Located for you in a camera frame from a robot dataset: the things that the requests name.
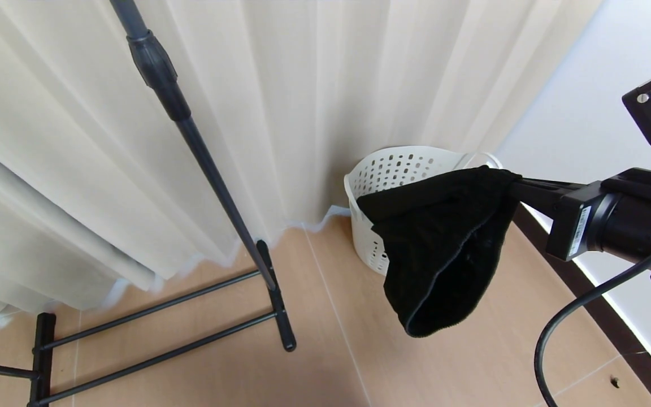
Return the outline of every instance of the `laundry basket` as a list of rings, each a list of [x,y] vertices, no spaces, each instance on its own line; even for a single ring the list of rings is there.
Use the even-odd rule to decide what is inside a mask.
[[[378,150],[361,160],[343,178],[351,207],[353,243],[358,257],[377,273],[385,275],[388,270],[383,239],[372,232],[372,222],[358,207],[356,199],[359,196],[467,168],[480,154],[487,158],[486,165],[501,168],[501,162],[488,153],[460,154],[425,146],[391,147]]]

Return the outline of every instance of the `baseboard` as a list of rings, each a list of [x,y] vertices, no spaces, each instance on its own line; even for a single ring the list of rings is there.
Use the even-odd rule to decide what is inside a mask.
[[[587,279],[573,261],[557,260],[557,258],[551,257],[544,252],[548,234],[524,206],[519,205],[517,208],[514,223],[527,236],[529,242],[539,250],[544,260],[552,266],[574,296],[580,296],[589,289],[594,288],[594,284]],[[651,394],[651,355],[649,352],[630,328],[627,327],[622,318],[618,316],[617,312],[607,303],[607,300],[598,298],[587,304],[586,309]]]

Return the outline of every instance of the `white sticker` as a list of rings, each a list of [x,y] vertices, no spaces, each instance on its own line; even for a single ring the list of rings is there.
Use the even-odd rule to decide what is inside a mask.
[[[589,212],[592,211],[591,206],[581,210],[581,215],[579,216],[579,223],[576,224],[576,232],[574,234],[574,239],[571,240],[571,248],[569,248],[569,255],[573,256],[579,250],[579,243],[581,243],[581,237],[584,235],[584,229],[587,227],[587,220],[589,219]]]

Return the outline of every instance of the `black cloth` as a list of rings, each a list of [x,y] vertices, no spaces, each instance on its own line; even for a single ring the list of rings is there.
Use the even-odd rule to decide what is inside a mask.
[[[357,200],[383,238],[383,289],[408,335],[431,335],[474,311],[496,271],[519,203],[507,191],[519,178],[483,166]]]

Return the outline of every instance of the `tile floor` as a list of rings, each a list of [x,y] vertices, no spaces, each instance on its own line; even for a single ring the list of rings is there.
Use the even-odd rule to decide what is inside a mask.
[[[383,277],[351,246],[350,221],[333,217],[318,233],[286,231],[271,249],[298,340],[282,350],[264,322],[139,373],[62,399],[53,407],[411,406],[533,407],[535,341],[573,298],[526,237],[509,229],[487,294],[465,322],[426,339],[405,335],[383,296]],[[204,263],[156,296],[129,289],[107,311],[57,309],[57,336],[121,317],[252,268],[242,253],[224,269]],[[165,311],[57,348],[53,387],[61,391],[263,314],[264,283],[246,280]],[[31,368],[35,316],[12,315],[0,330],[0,363]],[[585,311],[571,316],[547,348],[546,374],[561,407],[649,407],[651,396]],[[610,384],[619,378],[620,388]],[[0,377],[0,405],[26,405],[28,382]]]

